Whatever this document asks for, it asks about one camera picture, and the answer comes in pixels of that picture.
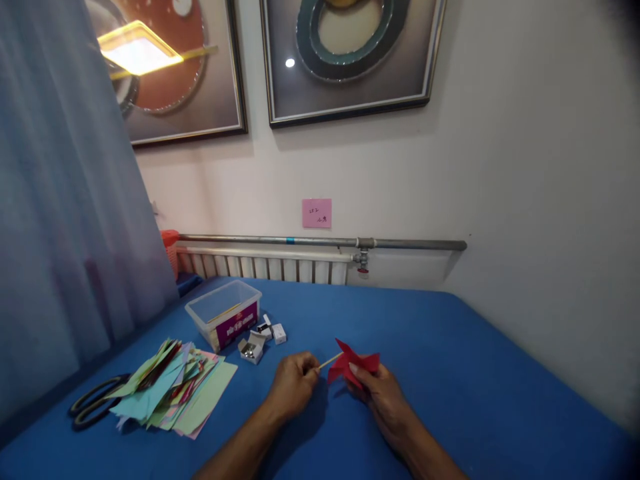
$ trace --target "orange object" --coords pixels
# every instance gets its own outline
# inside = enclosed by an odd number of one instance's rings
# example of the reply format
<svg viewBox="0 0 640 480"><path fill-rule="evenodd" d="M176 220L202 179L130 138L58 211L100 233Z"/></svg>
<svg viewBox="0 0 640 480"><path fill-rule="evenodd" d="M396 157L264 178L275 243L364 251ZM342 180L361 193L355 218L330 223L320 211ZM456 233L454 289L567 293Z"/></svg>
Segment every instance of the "orange object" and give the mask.
<svg viewBox="0 0 640 480"><path fill-rule="evenodd" d="M165 244L165 250L169 258L169 263L173 269L173 275L178 278L178 253L176 252L175 243L180 238L180 234L176 230L161 230L162 242Z"/></svg>

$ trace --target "metal pipe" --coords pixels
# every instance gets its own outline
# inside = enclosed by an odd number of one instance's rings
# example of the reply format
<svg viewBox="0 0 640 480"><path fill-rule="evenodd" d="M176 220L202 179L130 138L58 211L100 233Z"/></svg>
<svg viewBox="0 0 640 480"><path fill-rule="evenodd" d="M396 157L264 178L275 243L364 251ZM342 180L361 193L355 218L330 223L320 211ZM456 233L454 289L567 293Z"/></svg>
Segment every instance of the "metal pipe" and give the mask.
<svg viewBox="0 0 640 480"><path fill-rule="evenodd" d="M312 237L250 237L246 235L180 235L180 240L236 243L270 243L275 245L315 245L318 247L355 247L415 250L464 251L462 240L375 240Z"/></svg>
<svg viewBox="0 0 640 480"><path fill-rule="evenodd" d="M249 250L211 247L178 246L178 253L195 253L198 255L221 255L223 257L251 257L264 259L311 260L349 263L354 255L349 253L305 252L294 250Z"/></svg>
<svg viewBox="0 0 640 480"><path fill-rule="evenodd" d="M376 248L464 251L463 240L376 240Z"/></svg>

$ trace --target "table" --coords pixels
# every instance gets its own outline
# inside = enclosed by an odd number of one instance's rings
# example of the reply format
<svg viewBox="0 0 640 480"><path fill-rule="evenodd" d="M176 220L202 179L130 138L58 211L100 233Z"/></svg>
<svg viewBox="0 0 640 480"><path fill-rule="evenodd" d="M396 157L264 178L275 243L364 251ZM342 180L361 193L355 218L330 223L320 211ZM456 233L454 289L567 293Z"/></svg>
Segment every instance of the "table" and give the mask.
<svg viewBox="0 0 640 480"><path fill-rule="evenodd" d="M237 344L224 350L238 371L196 441L140 427L119 433L114 416L72 432L70 404L100 381L134 371L166 338L206 349L184 304L230 280L205 282L52 406L0 452L0 478L188 478L260 404L281 358L308 349L322 362L339 352L334 337L359 353L381 353L418 416L474 479L625 477L629 436L464 302L441 292L244 279L263 293L261 309L282 322L288 342L271 343L258 366L240 359ZM409 474L342 381L322 381L274 444L263 477Z"/></svg>

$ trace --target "hand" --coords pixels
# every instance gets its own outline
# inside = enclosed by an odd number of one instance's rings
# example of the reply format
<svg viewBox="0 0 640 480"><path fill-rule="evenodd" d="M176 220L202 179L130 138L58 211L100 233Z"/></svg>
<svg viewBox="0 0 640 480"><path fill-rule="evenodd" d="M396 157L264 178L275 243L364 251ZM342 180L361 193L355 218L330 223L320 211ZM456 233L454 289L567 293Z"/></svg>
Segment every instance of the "hand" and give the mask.
<svg viewBox="0 0 640 480"><path fill-rule="evenodd" d="M305 409L320 376L320 363L310 352L285 357L278 365L265 405L286 422Z"/></svg>
<svg viewBox="0 0 640 480"><path fill-rule="evenodd" d="M410 428L422 424L405 400L398 381L382 364L374 375L352 363L349 367L366 389L362 391L347 381L349 391L369 406L388 444L402 454Z"/></svg>

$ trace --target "small white box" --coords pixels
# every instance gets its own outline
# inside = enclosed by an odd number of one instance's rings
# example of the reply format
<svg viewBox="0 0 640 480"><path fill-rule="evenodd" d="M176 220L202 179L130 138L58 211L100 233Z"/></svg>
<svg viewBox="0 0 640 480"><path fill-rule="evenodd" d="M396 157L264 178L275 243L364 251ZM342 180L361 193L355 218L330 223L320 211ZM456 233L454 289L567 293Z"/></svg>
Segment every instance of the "small white box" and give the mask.
<svg viewBox="0 0 640 480"><path fill-rule="evenodd" d="M260 335L256 332L251 332L249 334L249 340L240 340L238 344L238 350L240 350L240 357L244 358L244 360L250 361L252 364L257 365L262 358L263 349L265 346L265 342L267 341L266 336Z"/></svg>
<svg viewBox="0 0 640 480"><path fill-rule="evenodd" d="M266 323L261 323L255 328L256 332L260 335L264 335L267 340L271 340L273 338L273 334L271 333L271 326Z"/></svg>
<svg viewBox="0 0 640 480"><path fill-rule="evenodd" d="M276 345L280 345L287 341L287 334L285 333L284 328L282 328L282 323L276 323L271 328L273 329L273 338L275 339Z"/></svg>

